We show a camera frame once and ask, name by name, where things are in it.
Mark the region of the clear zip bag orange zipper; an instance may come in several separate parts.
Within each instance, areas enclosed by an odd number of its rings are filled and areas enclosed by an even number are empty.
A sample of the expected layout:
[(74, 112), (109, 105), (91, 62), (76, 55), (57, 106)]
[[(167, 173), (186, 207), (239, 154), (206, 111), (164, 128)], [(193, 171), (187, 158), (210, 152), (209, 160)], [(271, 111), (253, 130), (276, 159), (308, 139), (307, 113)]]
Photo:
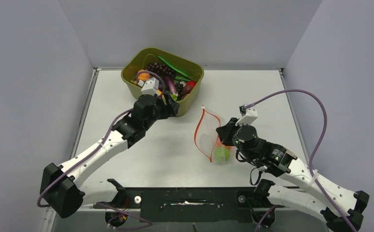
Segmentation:
[[(213, 153), (216, 149), (216, 142), (219, 140), (216, 128), (225, 125), (225, 123), (225, 119), (221, 117), (219, 114), (215, 113), (214, 111), (211, 111), (204, 105), (201, 106), (201, 117), (194, 132), (194, 144), (196, 148), (204, 156), (206, 156), (211, 163), (219, 163), (213, 161)], [(230, 149), (232, 154), (233, 148), (231, 146), (225, 147)]]

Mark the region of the light green toy cabbage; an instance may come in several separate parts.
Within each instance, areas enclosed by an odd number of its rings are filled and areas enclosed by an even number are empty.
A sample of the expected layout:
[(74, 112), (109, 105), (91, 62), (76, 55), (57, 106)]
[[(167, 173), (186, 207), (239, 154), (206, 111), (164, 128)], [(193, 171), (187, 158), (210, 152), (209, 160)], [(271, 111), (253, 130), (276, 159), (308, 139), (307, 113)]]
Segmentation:
[(213, 153), (213, 161), (227, 163), (230, 159), (231, 151), (225, 146), (218, 146)]

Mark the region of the olive green plastic bin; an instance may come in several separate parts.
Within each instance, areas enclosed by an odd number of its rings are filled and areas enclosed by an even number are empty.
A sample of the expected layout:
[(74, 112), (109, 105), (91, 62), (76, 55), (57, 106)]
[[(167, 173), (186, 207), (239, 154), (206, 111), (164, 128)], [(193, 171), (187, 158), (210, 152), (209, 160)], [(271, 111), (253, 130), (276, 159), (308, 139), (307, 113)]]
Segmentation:
[(180, 105), (178, 110), (178, 116), (185, 115), (190, 107), (193, 105), (201, 85), (201, 80), (204, 77), (203, 67), (192, 61), (179, 57), (177, 55), (171, 54), (164, 50), (158, 48), (145, 48), (135, 55), (135, 57), (123, 68), (121, 77), (122, 80), (128, 85), (130, 93), (136, 99), (138, 99), (142, 92), (141, 87), (135, 84), (136, 74), (141, 69), (146, 69), (149, 63), (162, 63), (157, 56), (163, 57), (169, 63), (185, 72), (191, 79), (191, 81), (197, 82), (192, 91), (184, 95), (180, 101), (177, 101)]

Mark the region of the orange toy fruit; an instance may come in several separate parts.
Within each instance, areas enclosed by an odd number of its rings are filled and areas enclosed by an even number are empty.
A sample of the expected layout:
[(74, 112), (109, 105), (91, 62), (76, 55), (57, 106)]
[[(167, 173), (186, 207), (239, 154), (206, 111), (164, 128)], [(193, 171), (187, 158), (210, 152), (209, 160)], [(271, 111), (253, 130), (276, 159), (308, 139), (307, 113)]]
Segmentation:
[(216, 142), (216, 148), (225, 147), (219, 140)]

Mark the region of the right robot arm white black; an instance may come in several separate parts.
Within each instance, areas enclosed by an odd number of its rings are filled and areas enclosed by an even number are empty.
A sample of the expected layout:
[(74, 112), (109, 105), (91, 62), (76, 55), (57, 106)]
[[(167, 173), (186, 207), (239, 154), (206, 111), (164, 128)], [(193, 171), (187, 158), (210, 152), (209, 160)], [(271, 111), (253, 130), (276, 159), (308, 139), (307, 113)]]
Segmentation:
[(234, 146), (243, 160), (261, 172), (288, 181), (301, 190), (261, 179), (253, 192), (256, 204), (280, 205), (309, 214), (333, 232), (354, 232), (361, 228), (369, 195), (333, 183), (310, 168), (285, 147), (261, 139), (251, 125), (237, 125), (237, 119), (216, 129), (223, 145)]

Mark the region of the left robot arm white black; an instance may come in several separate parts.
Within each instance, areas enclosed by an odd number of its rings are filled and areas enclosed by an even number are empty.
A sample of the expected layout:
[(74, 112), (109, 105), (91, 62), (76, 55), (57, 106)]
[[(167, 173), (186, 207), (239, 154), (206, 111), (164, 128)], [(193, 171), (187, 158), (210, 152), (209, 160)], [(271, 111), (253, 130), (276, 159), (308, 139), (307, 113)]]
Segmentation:
[(92, 186), (84, 182), (144, 138), (156, 121), (176, 117), (179, 107), (169, 93), (141, 95), (131, 109), (113, 120), (99, 141), (60, 165), (50, 163), (44, 168), (37, 206), (52, 207), (61, 218), (67, 218), (83, 205), (112, 202), (122, 190), (117, 181), (107, 179)]

